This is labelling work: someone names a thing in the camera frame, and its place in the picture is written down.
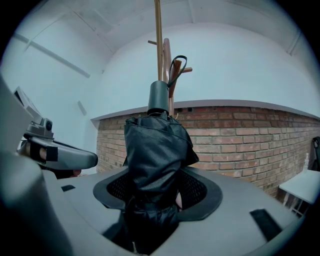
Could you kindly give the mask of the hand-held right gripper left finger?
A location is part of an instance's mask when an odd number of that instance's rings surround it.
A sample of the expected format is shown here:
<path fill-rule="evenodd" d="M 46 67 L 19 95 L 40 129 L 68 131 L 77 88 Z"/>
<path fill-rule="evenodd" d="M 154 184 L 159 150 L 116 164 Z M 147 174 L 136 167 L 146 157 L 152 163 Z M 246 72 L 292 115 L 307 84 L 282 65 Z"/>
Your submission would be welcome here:
<path fill-rule="evenodd" d="M 132 252 L 113 243 L 103 233 L 116 224 L 121 212 L 108 209 L 94 196 L 94 186 L 109 177 L 96 173 L 57 179 L 43 172 L 48 196 L 65 231 L 74 256 L 131 256 Z"/>

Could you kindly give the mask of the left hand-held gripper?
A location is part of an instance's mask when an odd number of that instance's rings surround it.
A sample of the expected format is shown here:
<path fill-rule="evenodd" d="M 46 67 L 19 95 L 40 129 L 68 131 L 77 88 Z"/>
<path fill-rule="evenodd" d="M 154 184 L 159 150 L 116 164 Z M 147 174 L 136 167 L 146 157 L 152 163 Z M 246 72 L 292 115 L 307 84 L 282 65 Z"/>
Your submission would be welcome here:
<path fill-rule="evenodd" d="M 93 152 L 60 142 L 56 142 L 57 146 L 50 145 L 54 141 L 53 122 L 42 117 L 21 87 L 18 86 L 13 94 L 32 116 L 32 120 L 23 135 L 29 144 L 30 158 L 43 165 L 46 165 L 47 161 L 57 161 L 57 170 L 90 169 L 98 164 L 98 156 Z"/>

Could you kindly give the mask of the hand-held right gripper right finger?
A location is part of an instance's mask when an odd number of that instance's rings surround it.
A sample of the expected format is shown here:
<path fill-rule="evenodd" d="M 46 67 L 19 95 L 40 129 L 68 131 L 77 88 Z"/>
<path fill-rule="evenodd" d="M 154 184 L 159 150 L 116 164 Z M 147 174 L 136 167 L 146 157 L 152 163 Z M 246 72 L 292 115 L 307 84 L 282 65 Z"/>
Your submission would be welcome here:
<path fill-rule="evenodd" d="M 215 182 L 222 201 L 204 220 L 181 222 L 154 256 L 273 256 L 301 226 L 302 219 L 250 182 L 193 167 L 185 171 Z M 281 230 L 271 241 L 250 214 L 262 209 Z"/>

